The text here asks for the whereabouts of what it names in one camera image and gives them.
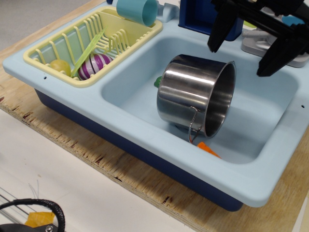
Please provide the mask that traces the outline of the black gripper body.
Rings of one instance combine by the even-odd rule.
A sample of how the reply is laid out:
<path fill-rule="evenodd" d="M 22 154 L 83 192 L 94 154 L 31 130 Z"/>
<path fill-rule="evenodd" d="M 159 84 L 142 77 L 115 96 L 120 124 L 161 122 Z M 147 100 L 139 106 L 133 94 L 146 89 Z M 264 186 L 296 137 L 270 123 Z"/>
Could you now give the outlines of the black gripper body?
<path fill-rule="evenodd" d="M 211 46 L 221 46 L 236 19 L 243 19 L 278 39 L 309 42 L 309 6 L 303 0 L 212 0 L 217 17 L 210 35 Z M 292 15 L 304 23 L 288 26 L 264 13 L 269 8 L 275 16 Z"/>

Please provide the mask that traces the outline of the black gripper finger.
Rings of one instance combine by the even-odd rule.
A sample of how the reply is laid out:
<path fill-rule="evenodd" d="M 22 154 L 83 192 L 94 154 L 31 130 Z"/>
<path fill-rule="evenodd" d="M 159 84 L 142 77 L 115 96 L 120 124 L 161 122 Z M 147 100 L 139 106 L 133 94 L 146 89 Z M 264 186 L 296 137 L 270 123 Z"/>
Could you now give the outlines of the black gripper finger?
<path fill-rule="evenodd" d="M 221 7 L 208 40 L 211 52 L 217 52 L 237 20 L 239 7 Z"/>
<path fill-rule="evenodd" d="M 276 40 L 259 61 L 257 75 L 268 77 L 287 65 L 294 58 L 309 50 L 309 33 L 303 30 L 288 34 L 271 33 Z"/>

